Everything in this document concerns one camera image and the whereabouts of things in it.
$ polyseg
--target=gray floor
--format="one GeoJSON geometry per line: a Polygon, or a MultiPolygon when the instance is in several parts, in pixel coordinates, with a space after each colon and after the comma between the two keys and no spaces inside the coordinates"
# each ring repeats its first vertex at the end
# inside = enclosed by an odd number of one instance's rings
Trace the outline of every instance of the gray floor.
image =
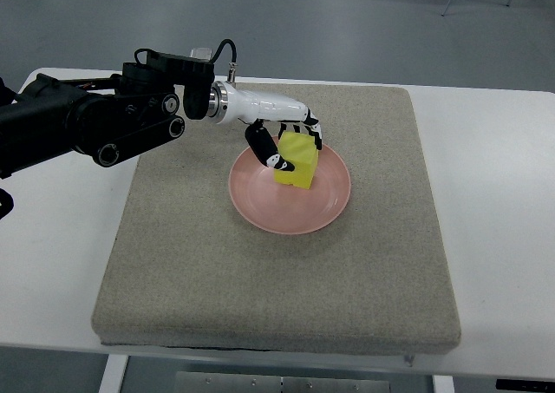
{"type": "MultiPolygon", "coordinates": [[[[506,1],[454,0],[442,17],[447,0],[0,0],[0,76],[19,88],[41,67],[118,70],[141,47],[188,55],[230,37],[244,76],[555,92],[555,0],[506,1]]],[[[0,349],[0,391],[95,391],[105,361],[0,349]]],[[[124,387],[164,391],[181,365],[132,360],[124,387]]]]}

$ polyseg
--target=black cable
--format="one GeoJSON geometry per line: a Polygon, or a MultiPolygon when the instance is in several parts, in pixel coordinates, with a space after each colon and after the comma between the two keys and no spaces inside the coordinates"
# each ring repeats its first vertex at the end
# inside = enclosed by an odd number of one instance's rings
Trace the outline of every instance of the black cable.
{"type": "Polygon", "coordinates": [[[235,43],[232,39],[224,39],[222,40],[222,43],[219,44],[218,50],[216,50],[216,53],[210,60],[210,63],[214,63],[218,60],[219,54],[222,53],[222,49],[226,46],[226,44],[229,44],[232,47],[232,62],[235,63],[237,61],[237,49],[235,49],[235,43]]]}
{"type": "Polygon", "coordinates": [[[141,63],[139,61],[139,53],[142,53],[142,52],[154,52],[154,50],[152,50],[152,49],[137,49],[135,51],[135,61],[137,62],[138,65],[144,65],[144,63],[141,63]]]}
{"type": "Polygon", "coordinates": [[[0,189],[0,219],[5,217],[14,209],[14,199],[9,193],[0,189]]]}

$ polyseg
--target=white table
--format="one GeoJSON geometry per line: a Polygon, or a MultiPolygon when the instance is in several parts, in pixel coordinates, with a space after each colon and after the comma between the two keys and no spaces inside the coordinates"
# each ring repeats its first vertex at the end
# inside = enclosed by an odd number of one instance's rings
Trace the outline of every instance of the white table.
{"type": "MultiPolygon", "coordinates": [[[[39,69],[28,82],[37,72],[113,73],[39,69]]],[[[16,202],[0,221],[0,345],[555,380],[555,95],[402,87],[413,101],[459,308],[455,350],[418,356],[409,369],[401,357],[101,345],[90,317],[137,160],[105,169],[77,153],[0,182],[16,202]]]]}

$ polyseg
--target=cable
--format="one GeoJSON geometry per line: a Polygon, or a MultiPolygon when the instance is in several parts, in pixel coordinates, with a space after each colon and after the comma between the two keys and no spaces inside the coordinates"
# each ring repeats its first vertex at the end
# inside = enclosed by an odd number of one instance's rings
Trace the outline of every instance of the cable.
{"type": "Polygon", "coordinates": [[[219,44],[218,50],[216,50],[216,53],[210,60],[210,63],[214,63],[218,60],[219,54],[222,53],[222,49],[224,48],[224,46],[226,46],[226,44],[229,44],[232,48],[232,63],[235,63],[237,61],[237,50],[235,49],[235,43],[232,39],[224,39],[222,40],[222,43],[219,44]]]}
{"type": "Polygon", "coordinates": [[[139,53],[142,53],[142,52],[153,52],[153,53],[156,53],[156,52],[154,52],[154,50],[152,50],[152,49],[137,49],[137,50],[135,51],[135,61],[137,62],[138,65],[144,65],[144,63],[141,63],[141,62],[139,61],[139,53]]]}

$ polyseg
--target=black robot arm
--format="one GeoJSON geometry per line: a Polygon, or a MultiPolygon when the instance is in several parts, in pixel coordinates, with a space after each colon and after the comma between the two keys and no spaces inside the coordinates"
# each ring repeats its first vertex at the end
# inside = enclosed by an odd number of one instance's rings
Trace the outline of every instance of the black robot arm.
{"type": "MultiPolygon", "coordinates": [[[[0,179],[42,161],[75,150],[111,167],[180,137],[184,120],[174,85],[185,87],[188,118],[206,116],[214,82],[214,62],[138,49],[135,62],[123,64],[121,75],[60,81],[39,74],[21,94],[0,80],[0,179]],[[138,54],[147,52],[145,63],[138,54]],[[95,91],[112,89],[113,94],[95,91]]],[[[0,218],[13,199],[0,190],[0,218]]]]}

